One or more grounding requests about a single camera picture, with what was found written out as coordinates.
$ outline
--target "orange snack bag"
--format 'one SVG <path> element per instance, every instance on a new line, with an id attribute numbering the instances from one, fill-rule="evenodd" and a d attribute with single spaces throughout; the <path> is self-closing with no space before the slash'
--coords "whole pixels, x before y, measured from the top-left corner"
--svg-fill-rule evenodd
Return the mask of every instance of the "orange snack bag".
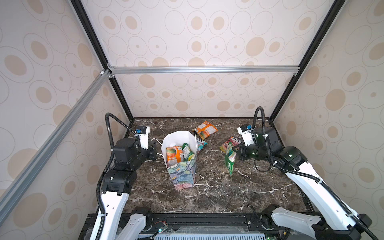
<path id="1" fill-rule="evenodd" d="M 183 161 L 184 155 L 181 146 L 167 147 L 167 167 Z"/>
<path id="2" fill-rule="evenodd" d="M 217 132 L 217 128 L 210 124 L 207 121 L 204 121 L 202 124 L 200 124 L 197 128 L 197 134 L 201 137 L 201 139 L 206 139 L 211 134 Z"/>

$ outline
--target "green snack bag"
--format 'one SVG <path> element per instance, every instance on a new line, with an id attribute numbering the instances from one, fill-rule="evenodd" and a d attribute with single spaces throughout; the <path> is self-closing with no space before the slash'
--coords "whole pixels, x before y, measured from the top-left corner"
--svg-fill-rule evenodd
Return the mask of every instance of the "green snack bag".
<path id="1" fill-rule="evenodd" d="M 225 153 L 225 165 L 229 170 L 229 175 L 232 175 L 233 164 L 235 163 L 236 153 L 233 151 L 233 145 L 231 142 L 228 143 L 227 151 Z"/>
<path id="2" fill-rule="evenodd" d="M 188 143 L 184 143 L 182 148 L 183 148 L 184 162 L 190 161 L 192 158 L 195 157 L 195 154 L 189 148 Z"/>

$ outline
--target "white string handle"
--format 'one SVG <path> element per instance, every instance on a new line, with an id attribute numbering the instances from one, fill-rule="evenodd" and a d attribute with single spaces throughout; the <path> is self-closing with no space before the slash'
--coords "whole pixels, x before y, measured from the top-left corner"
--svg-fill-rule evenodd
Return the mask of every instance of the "white string handle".
<path id="1" fill-rule="evenodd" d="M 159 140 L 157 140 L 156 138 L 152 138 L 151 141 L 152 141 L 153 139 L 155 139 L 157 142 L 160 143 L 161 146 L 163 146 L 163 144 L 161 144 L 161 142 L 160 142 Z"/>
<path id="2" fill-rule="evenodd" d="M 196 152 L 197 152 L 197 138 L 196 138 L 197 129 L 195 128 L 195 144 L 196 144 Z"/>

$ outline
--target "black frame post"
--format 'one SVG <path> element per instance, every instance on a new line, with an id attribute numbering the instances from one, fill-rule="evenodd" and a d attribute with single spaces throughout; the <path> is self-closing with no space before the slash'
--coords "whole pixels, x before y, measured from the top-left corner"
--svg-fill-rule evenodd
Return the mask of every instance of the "black frame post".
<path id="1" fill-rule="evenodd" d="M 103 66 L 104 69 L 108 69 L 108 71 L 111 73 L 113 76 L 112 78 L 109 78 L 109 81 L 111 82 L 111 85 L 113 87 L 113 90 L 115 91 L 122 108 L 124 109 L 125 114 L 127 115 L 128 119 L 130 122 L 133 122 L 134 117 L 132 115 L 131 110 L 129 109 L 129 106 L 127 104 L 127 101 L 125 100 L 123 93 L 121 91 L 121 88 L 115 78 L 115 76 L 112 74 L 109 66 L 108 66 L 108 59 L 104 54 L 103 48 L 101 47 L 101 44 L 99 42 L 99 39 L 96 36 L 95 31 L 93 30 L 91 21 L 88 18 L 87 13 L 85 12 L 84 6 L 81 3 L 81 0 L 71 0 L 71 3 L 73 5 L 73 8 L 75 9 L 81 24 L 83 25 L 83 28 L 85 32 L 87 33 L 87 36 L 93 46 L 93 49 L 95 50 L 101 65 Z"/>
<path id="2" fill-rule="evenodd" d="M 337 14 L 339 13 L 341 7 L 344 5 L 345 1 L 346 0 L 335 0 L 333 2 L 330 10 L 328 11 L 327 15 L 324 18 L 323 23 L 321 24 L 319 30 L 317 31 L 315 37 L 312 40 L 312 43 L 310 44 L 307 52 L 304 54 L 304 57 L 299 64 L 299 67 L 300 67 L 299 71 L 296 73 L 296 75 L 292 77 L 283 95 L 279 99 L 279 102 L 277 103 L 275 109 L 273 110 L 272 115 L 270 117 L 271 121 L 274 121 L 275 118 L 277 117 L 277 114 L 279 114 L 285 101 L 288 99 L 297 81 L 301 77 L 302 73 L 304 72 L 305 68 L 307 67 L 308 63 L 310 62 L 311 58 L 313 57 L 314 53 L 319 47 L 321 41 L 323 40 L 324 36 L 328 32 L 329 28 L 331 27 L 333 20 L 336 18 Z"/>

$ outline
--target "cable tie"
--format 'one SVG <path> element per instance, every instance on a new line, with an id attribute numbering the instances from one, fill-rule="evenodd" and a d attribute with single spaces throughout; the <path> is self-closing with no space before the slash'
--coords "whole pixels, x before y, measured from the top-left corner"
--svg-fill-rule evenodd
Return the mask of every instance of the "cable tie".
<path id="1" fill-rule="evenodd" d="M 320 180 L 319 181 L 316 181 L 316 183 L 318 183 L 318 184 L 320 184 L 320 183 L 322 183 L 323 182 L 323 179 L 319 176 L 318 178 L 320 178 Z"/>

